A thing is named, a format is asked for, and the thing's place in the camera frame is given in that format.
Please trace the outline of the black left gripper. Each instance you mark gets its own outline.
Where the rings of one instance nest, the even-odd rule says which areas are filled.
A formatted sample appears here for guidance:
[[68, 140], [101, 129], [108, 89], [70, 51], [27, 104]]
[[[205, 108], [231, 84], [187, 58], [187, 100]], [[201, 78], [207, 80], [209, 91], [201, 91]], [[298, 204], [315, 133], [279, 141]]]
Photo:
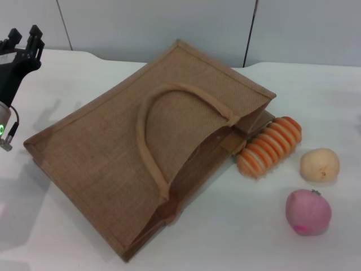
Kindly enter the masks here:
[[0, 42], [1, 52], [1, 102], [10, 106], [15, 98], [23, 78], [40, 68], [41, 55], [45, 43], [43, 33], [37, 25], [29, 31], [29, 38], [25, 50], [14, 51], [22, 39], [16, 28], [12, 28], [8, 37]]

